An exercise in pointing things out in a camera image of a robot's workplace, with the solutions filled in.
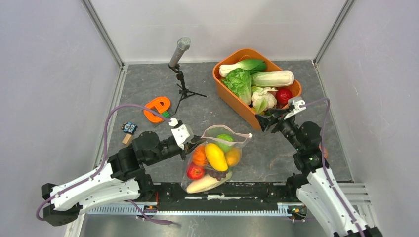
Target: red tomato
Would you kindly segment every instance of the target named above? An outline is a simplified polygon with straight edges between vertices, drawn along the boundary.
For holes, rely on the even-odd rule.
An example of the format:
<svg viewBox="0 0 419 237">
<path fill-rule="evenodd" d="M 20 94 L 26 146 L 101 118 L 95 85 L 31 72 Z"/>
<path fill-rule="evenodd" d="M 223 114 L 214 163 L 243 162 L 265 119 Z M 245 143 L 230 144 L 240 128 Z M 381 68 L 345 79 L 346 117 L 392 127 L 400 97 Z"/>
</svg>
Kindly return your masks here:
<svg viewBox="0 0 419 237">
<path fill-rule="evenodd" d="M 194 163 L 190 163 L 186 169 L 186 175 L 192 180 L 200 179 L 204 176 L 205 170 L 203 167 L 200 167 Z"/>
<path fill-rule="evenodd" d="M 291 93 L 291 91 L 285 88 L 279 89 L 275 95 L 276 100 L 281 105 L 288 104 L 288 100 L 291 99 L 292 97 L 293 97 L 293 94 Z"/>
</svg>

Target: floor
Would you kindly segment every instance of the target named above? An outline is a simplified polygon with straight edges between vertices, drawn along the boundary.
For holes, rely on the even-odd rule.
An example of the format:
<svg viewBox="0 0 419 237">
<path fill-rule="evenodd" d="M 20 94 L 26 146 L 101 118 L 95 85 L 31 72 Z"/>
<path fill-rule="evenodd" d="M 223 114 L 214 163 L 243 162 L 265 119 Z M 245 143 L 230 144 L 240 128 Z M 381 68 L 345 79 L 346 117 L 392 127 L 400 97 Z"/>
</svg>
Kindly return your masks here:
<svg viewBox="0 0 419 237">
<path fill-rule="evenodd" d="M 302 86 L 302 97 L 306 102 L 324 97 L 319 79 L 310 61 L 275 62 L 284 70 L 291 70 Z M 298 173 L 293 163 L 295 150 L 281 134 L 262 133 L 252 129 L 234 110 L 218 96 L 212 78 L 215 63 L 182 64 L 187 87 L 207 95 L 194 96 L 182 101 L 175 118 L 181 119 L 193 129 L 196 135 L 215 124 L 224 124 L 235 132 L 252 133 L 253 139 L 244 147 L 241 164 L 235 167 L 233 181 L 286 181 L 293 172 Z M 122 91 L 120 104 L 137 103 L 145 105 L 158 96 L 166 96 L 176 105 L 179 94 L 175 73 L 167 64 L 130 65 Z M 325 105 L 309 108 L 297 115 L 301 124 L 310 120 L 322 123 Z M 138 125 L 138 136 L 142 131 L 152 130 L 160 139 L 171 136 L 169 126 L 152 125 L 138 109 L 122 109 L 118 112 L 109 146 L 109 154 L 124 147 L 121 143 L 125 134 L 121 131 L 124 122 Z M 335 126 L 328 118 L 326 127 L 326 148 L 328 161 L 337 180 L 351 180 L 343 156 Z M 146 167 L 154 182 L 181 182 L 184 162 L 174 157 Z M 284 236 L 322 237 L 324 232 L 317 221 L 293 224 L 284 217 L 219 217 L 219 216 L 157 216 L 176 222 L 176 225 L 160 226 L 136 220 L 133 216 L 87 215 L 82 229 L 83 237 L 131 237 L 131 236 Z"/>
<path fill-rule="evenodd" d="M 310 61 L 278 61 L 275 62 L 283 70 L 294 73 L 302 86 L 302 97 L 306 102 L 324 97 L 320 81 Z M 253 129 L 233 109 L 231 109 L 216 92 L 212 69 L 215 63 L 185 63 L 181 70 L 185 74 L 188 89 L 202 93 L 207 98 L 193 96 L 181 102 L 175 118 L 191 126 L 196 135 L 211 125 L 224 124 L 239 133 L 252 133 L 252 140 L 243 148 L 241 163 L 234 168 L 232 181 L 286 181 L 293 172 L 298 173 L 294 162 L 294 148 L 280 133 L 271 134 Z M 158 96 L 166 96 L 171 101 L 174 112 L 180 95 L 176 86 L 176 75 L 167 64 L 129 65 L 122 91 L 120 104 L 147 102 Z M 296 121 L 301 124 L 310 120 L 322 124 L 325 105 L 318 105 L 297 115 Z M 124 122 L 138 125 L 135 137 L 143 131 L 154 131 L 161 140 L 171 136 L 167 123 L 158 126 L 150 123 L 143 112 L 137 108 L 126 108 L 118 111 L 109 145 L 109 154 L 123 148 L 125 134 L 121 131 Z M 326 126 L 326 148 L 330 163 L 337 180 L 351 180 L 347 163 L 336 134 L 335 126 L 328 119 Z M 154 182 L 181 182 L 185 162 L 180 157 L 162 161 L 146 168 Z"/>
</svg>

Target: wooden block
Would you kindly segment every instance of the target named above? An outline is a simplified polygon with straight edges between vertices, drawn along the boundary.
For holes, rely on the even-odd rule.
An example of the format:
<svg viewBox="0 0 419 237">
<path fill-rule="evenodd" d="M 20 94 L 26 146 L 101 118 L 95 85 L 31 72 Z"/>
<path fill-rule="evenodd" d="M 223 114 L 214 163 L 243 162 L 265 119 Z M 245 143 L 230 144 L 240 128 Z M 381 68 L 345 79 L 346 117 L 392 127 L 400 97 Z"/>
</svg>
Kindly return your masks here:
<svg viewBox="0 0 419 237">
<path fill-rule="evenodd" d="M 122 140 L 122 143 L 128 146 L 131 143 L 133 138 L 134 136 L 132 134 L 127 134 L 125 138 Z"/>
</svg>

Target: orange plastic bin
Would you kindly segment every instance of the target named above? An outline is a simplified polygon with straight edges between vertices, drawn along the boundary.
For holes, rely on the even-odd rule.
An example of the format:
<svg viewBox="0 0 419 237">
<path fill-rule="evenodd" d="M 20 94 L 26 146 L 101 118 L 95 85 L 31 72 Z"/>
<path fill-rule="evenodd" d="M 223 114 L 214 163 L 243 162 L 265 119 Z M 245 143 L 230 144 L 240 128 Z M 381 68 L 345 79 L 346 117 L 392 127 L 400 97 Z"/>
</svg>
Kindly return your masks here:
<svg viewBox="0 0 419 237">
<path fill-rule="evenodd" d="M 221 99 L 223 99 L 233 110 L 235 110 L 242 118 L 244 118 L 254 129 L 261 130 L 259 122 L 257 121 L 255 115 L 256 113 L 241 99 L 239 99 L 233 92 L 231 92 L 224 84 L 220 81 L 220 65 L 223 64 L 235 64 L 237 62 L 243 61 L 245 59 L 260 59 L 263 60 L 267 66 L 266 71 L 281 71 L 282 69 L 275 65 L 273 62 L 269 61 L 267 58 L 263 57 L 256 50 L 251 48 L 240 49 L 232 55 L 228 56 L 223 61 L 219 62 L 213 69 L 212 75 L 215 79 L 215 85 L 217 86 L 217 92 Z M 301 95 L 301 84 L 296 79 L 294 83 L 289 86 L 284 86 L 291 91 L 293 97 Z"/>
</svg>

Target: tripod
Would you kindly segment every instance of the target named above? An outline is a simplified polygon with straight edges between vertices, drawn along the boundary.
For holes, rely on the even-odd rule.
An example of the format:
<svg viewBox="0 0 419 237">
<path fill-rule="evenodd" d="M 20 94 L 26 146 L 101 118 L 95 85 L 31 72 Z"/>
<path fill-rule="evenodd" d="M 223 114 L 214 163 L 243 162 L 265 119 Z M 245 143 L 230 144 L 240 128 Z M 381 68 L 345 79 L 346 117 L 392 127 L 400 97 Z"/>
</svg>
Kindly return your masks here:
<svg viewBox="0 0 419 237">
<path fill-rule="evenodd" d="M 179 84 L 176 84 L 177 86 L 179 86 L 180 90 L 179 90 L 179 94 L 181 94 L 179 102 L 177 103 L 176 106 L 176 110 L 174 111 L 174 113 L 177 113 L 177 109 L 179 108 L 180 102 L 184 99 L 187 99 L 193 95 L 199 95 L 202 97 L 206 97 L 206 95 L 202 95 L 193 91 L 190 91 L 189 89 L 186 88 L 185 86 L 185 79 L 183 78 L 183 72 L 180 70 L 180 66 L 179 64 L 176 64 L 174 67 L 169 66 L 170 69 L 172 69 L 176 74 L 177 80 L 180 81 L 180 84 L 182 86 L 180 86 Z"/>
</svg>

